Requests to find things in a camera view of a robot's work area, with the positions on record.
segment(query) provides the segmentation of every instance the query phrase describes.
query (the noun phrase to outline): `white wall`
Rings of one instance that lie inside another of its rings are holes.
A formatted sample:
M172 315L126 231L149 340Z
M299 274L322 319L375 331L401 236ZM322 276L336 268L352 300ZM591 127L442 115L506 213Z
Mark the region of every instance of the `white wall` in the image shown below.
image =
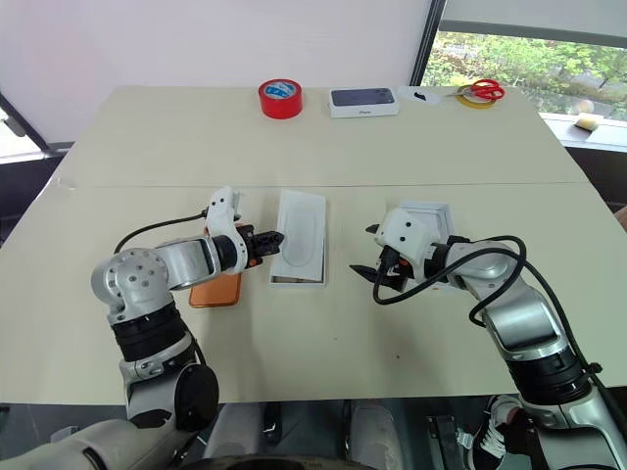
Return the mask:
M448 0L442 19L627 37L627 0Z
M428 0L0 0L0 90L47 142L118 85L407 83Z

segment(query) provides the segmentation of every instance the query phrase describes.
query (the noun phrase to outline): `red tape roll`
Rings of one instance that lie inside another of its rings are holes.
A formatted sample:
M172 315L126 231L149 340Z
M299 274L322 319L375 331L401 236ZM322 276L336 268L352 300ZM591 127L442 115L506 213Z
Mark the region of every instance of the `red tape roll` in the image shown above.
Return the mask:
M303 108L303 89L294 80L276 78L259 87L262 111L270 118L293 118Z

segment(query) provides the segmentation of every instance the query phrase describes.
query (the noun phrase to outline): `scissors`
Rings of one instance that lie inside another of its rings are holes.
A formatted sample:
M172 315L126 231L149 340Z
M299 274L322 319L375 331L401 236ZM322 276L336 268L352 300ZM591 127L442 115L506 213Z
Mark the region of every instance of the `scissors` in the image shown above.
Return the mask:
M490 78L482 78L471 85L460 87L450 96L476 96L488 101L501 100L506 95L506 91L496 81Z

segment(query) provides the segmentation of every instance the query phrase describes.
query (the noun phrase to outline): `red scissors handle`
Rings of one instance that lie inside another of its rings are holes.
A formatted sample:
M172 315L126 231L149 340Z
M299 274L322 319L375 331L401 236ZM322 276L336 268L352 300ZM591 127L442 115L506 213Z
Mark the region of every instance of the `red scissors handle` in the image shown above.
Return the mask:
M470 91L472 91L474 96L492 101L500 100L506 95L506 91L502 86L496 80L491 80L490 78L475 81L470 85Z

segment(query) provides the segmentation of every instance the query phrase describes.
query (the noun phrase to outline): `table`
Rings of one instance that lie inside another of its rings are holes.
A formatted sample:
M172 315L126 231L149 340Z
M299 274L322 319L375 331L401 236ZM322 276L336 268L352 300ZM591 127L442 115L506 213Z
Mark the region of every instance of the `table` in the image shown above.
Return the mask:
M194 213L214 187L71 189L53 181L0 250L0 401L123 403L121 357L107 307L91 294L93 267L136 226ZM554 287L608 385L625 385L627 235L586 182L312 187L327 198L328 285L267 285L269 262L247 271L240 303L183 318L217 373L222 401L429 397L513 392L461 291L430 291L379 306L348 268L373 263L363 229L402 199L447 201L458 232L520 236ZM276 223L279 188L245 188L242 212L258 230ZM524 205L525 212L517 211ZM137 237L154 246L200 221Z
M327 96L306 89L302 113L281 121L254 88L123 87L57 175L74 187L587 181L515 89L490 110L403 100L395 117L364 119L331 119Z

